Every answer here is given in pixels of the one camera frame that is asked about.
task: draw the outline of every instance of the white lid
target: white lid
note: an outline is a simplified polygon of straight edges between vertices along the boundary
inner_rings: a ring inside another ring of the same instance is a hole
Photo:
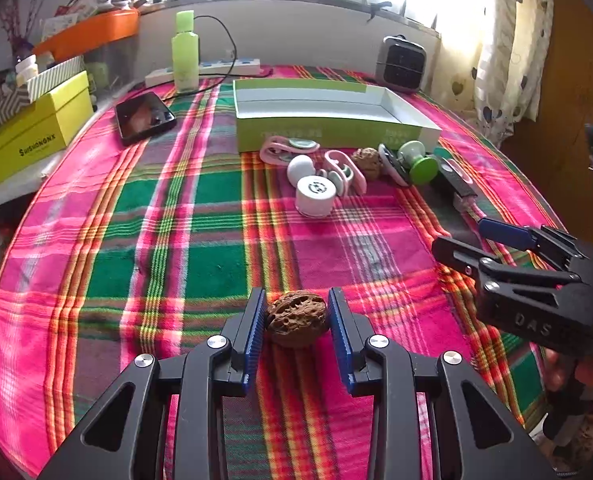
[[[304,216],[328,216],[333,210],[335,197],[336,187],[322,176],[304,176],[296,184],[296,210]]]
[[[27,57],[23,61],[19,61],[15,67],[16,73],[20,74],[23,72],[27,67],[30,65],[34,65],[36,63],[36,56],[32,54],[31,56]]]

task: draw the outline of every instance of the plaid tablecloth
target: plaid tablecloth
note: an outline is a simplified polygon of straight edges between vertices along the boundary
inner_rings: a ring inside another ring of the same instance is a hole
[[[363,81],[299,66],[275,76]],[[258,285],[270,301],[342,286],[376,332],[422,354],[457,350],[534,426],[544,411],[539,349],[477,322],[473,282],[438,266],[430,246],[451,234],[506,262],[540,265],[481,242],[475,222],[560,223],[489,143],[429,99],[404,98],[444,130],[441,145],[480,189],[474,209],[459,214],[429,186],[383,179],[365,196],[337,199],[328,218],[302,217],[285,169],[237,153],[231,84],[178,98],[177,128],[129,148],[113,111],[100,118],[37,194],[0,273],[4,452],[36,476],[130,360],[187,352]],[[174,420],[174,403],[171,411]],[[419,413],[427,474],[422,403]],[[254,392],[225,403],[230,477],[363,479],[370,420],[371,400],[352,399],[341,384],[329,334],[303,351],[267,342]],[[171,459],[168,450],[168,470]]]

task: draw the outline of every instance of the green box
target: green box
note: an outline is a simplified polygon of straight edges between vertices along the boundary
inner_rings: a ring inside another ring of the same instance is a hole
[[[257,152],[279,135],[324,148],[397,150],[420,140],[432,151],[441,129],[397,94],[381,86],[317,79],[240,79],[234,82],[239,152]]]

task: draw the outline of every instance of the blue clip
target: blue clip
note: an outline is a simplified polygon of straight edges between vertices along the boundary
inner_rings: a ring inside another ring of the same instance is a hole
[[[537,241],[530,231],[516,225],[506,224],[491,218],[481,218],[478,222],[479,234],[483,238],[521,251],[534,250]]]

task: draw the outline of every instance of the smartphone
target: smartphone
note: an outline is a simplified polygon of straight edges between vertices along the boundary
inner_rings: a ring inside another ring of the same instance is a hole
[[[154,92],[137,95],[116,105],[116,120],[124,146],[176,126],[176,117]]]

